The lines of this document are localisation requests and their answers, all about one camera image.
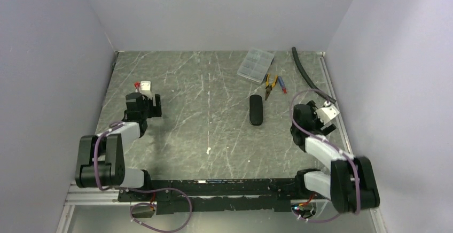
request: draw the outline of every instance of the transparent compartment box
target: transparent compartment box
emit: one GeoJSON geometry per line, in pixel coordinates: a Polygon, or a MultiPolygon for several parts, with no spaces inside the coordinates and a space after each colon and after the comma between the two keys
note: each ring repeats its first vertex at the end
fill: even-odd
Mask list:
{"type": "Polygon", "coordinates": [[[274,54],[264,50],[251,48],[239,67],[238,75],[257,83],[262,83],[274,54]]]}

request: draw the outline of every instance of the black case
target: black case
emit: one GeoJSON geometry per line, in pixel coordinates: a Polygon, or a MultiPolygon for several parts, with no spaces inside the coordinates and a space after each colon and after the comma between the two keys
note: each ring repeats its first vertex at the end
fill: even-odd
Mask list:
{"type": "Polygon", "coordinates": [[[249,98],[250,101],[250,124],[251,125],[261,125],[263,123],[263,98],[260,95],[251,95],[249,98]]]}

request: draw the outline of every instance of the pliers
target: pliers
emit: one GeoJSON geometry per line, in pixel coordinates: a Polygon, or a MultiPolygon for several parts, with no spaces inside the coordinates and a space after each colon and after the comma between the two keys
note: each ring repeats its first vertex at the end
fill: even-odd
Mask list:
{"type": "Polygon", "coordinates": [[[278,75],[275,75],[275,79],[272,84],[269,84],[269,77],[270,77],[270,74],[267,74],[266,75],[266,95],[264,97],[264,100],[268,100],[268,97],[269,97],[269,94],[270,94],[272,88],[275,87],[275,84],[277,83],[278,75]]]}

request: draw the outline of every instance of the marble surface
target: marble surface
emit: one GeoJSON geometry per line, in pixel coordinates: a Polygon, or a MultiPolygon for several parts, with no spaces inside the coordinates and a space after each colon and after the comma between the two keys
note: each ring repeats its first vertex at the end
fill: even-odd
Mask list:
{"type": "MultiPolygon", "coordinates": [[[[161,95],[161,118],[148,119],[145,135],[124,147],[126,166],[146,169],[153,179],[294,177],[322,164],[303,153],[290,134],[289,101],[308,88],[291,52],[277,51],[269,72],[282,76],[288,94],[278,84],[264,102],[264,123],[248,122],[248,98],[264,98],[265,84],[237,75],[247,51],[121,52],[106,93],[97,132],[118,121],[126,108],[125,95],[134,83],[150,80],[161,95]]],[[[299,52],[317,86],[327,91],[326,78],[315,52],[299,52]]],[[[315,94],[297,99],[306,103],[315,94]]],[[[344,148],[338,130],[328,137],[344,148]]]]}

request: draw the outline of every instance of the black tube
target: black tube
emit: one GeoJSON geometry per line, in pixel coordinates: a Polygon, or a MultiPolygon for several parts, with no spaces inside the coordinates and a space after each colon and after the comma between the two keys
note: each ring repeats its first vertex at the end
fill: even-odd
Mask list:
{"type": "MultiPolygon", "coordinates": [[[[297,54],[296,47],[293,47],[292,51],[293,51],[294,62],[296,63],[296,66],[297,66],[300,74],[302,75],[302,78],[307,82],[307,84],[308,84],[308,86],[310,86],[310,88],[319,90],[319,88],[316,87],[315,83],[313,83],[313,81],[310,79],[310,77],[308,76],[308,74],[305,71],[305,69],[303,69],[302,64],[300,63],[300,60],[299,60],[299,55],[297,54]]],[[[330,101],[332,104],[337,102],[336,99],[332,98],[331,96],[327,95],[324,92],[322,92],[322,94],[317,92],[317,94],[320,97],[324,98],[325,100],[330,101]]]]}

